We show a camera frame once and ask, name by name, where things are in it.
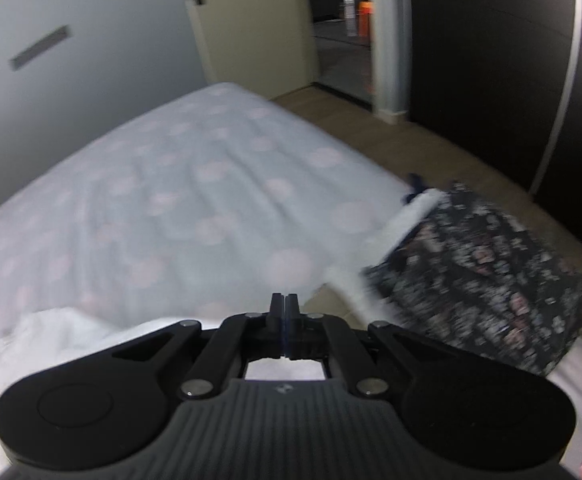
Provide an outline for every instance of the doorway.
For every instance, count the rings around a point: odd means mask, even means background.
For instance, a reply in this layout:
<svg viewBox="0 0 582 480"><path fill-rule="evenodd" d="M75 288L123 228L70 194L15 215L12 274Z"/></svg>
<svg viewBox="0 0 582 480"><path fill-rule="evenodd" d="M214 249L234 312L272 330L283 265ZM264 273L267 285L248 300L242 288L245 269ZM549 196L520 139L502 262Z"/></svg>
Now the doorway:
<svg viewBox="0 0 582 480"><path fill-rule="evenodd" d="M373 102L373 4L370 0L309 0L318 55L317 82L370 107Z"/></svg>

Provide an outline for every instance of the floral patterned bag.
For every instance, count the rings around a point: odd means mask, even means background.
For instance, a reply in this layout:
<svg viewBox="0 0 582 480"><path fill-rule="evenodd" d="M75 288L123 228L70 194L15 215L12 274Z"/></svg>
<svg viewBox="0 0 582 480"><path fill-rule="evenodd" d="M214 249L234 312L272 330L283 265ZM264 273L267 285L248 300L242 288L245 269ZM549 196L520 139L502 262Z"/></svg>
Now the floral patterned bag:
<svg viewBox="0 0 582 480"><path fill-rule="evenodd" d="M364 274L408 330L534 374L582 332L582 274L462 184Z"/></svg>

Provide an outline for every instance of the polka dot bedsheet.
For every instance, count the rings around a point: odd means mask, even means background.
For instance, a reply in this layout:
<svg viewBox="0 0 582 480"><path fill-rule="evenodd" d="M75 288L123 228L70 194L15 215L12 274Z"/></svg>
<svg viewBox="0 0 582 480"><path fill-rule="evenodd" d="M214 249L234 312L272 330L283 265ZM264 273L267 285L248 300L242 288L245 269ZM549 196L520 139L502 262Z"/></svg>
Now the polka dot bedsheet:
<svg viewBox="0 0 582 480"><path fill-rule="evenodd" d="M126 328L306 301L409 188L220 83L123 124L0 207L0 336L71 306Z"/></svg>

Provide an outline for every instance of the door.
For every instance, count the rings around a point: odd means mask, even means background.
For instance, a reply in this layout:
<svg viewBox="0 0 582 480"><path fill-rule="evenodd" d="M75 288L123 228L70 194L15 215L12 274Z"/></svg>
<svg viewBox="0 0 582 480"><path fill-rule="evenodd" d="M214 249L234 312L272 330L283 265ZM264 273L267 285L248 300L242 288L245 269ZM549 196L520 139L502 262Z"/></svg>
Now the door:
<svg viewBox="0 0 582 480"><path fill-rule="evenodd" d="M210 82L231 81L266 98L315 79L308 0L187 0Z"/></svg>

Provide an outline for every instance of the grey wall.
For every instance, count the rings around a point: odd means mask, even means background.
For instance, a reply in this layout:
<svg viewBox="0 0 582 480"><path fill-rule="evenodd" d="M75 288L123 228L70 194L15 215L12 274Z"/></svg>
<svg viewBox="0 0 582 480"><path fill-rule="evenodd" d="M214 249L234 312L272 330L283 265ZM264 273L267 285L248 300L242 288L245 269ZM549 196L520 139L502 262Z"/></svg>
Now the grey wall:
<svg viewBox="0 0 582 480"><path fill-rule="evenodd" d="M17 72L54 29L73 36ZM205 85L185 0L0 0L0 204L111 128Z"/></svg>

